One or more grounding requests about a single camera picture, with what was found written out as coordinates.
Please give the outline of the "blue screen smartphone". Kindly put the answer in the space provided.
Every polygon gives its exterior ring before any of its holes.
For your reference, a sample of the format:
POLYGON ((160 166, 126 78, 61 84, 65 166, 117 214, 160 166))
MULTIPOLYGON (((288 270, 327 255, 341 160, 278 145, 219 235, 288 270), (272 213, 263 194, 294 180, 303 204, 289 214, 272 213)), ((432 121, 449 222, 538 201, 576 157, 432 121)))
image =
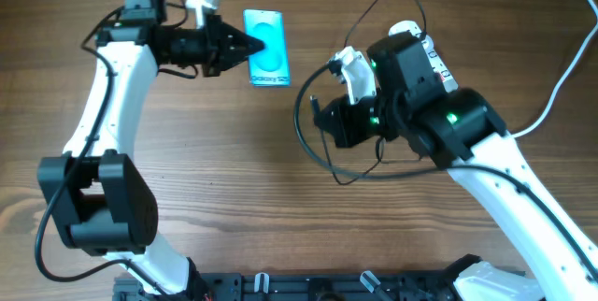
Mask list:
POLYGON ((245 9, 245 30, 262 40, 264 49, 249 57, 249 82, 255 87, 288 87, 291 85, 284 19, 275 10, 245 9))

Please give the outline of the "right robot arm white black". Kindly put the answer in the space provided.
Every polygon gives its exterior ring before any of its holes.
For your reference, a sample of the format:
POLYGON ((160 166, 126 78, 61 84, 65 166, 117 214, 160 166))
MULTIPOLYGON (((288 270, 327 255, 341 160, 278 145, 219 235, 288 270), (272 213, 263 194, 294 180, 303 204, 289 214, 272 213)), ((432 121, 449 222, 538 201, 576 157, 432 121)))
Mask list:
POLYGON ((505 122, 478 92, 448 89, 425 32, 345 47, 328 69, 347 87, 314 117, 337 147, 405 139, 492 216, 531 268, 546 300, 597 296, 597 247, 550 194, 505 122))

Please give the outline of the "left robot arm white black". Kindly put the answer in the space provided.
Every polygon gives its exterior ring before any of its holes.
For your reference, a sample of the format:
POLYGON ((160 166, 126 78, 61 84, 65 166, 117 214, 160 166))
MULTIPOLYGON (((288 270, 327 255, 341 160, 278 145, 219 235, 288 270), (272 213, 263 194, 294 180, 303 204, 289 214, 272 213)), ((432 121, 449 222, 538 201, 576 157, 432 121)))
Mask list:
POLYGON ((57 157, 45 157, 37 181, 53 224, 69 249, 120 265, 156 300, 209 300, 192 259, 158 231, 157 201, 134 162, 135 136, 151 83, 162 73, 217 77, 264 47, 224 22, 220 0, 178 0, 196 25, 169 23, 167 0, 124 0, 84 38, 96 61, 78 126, 57 157))

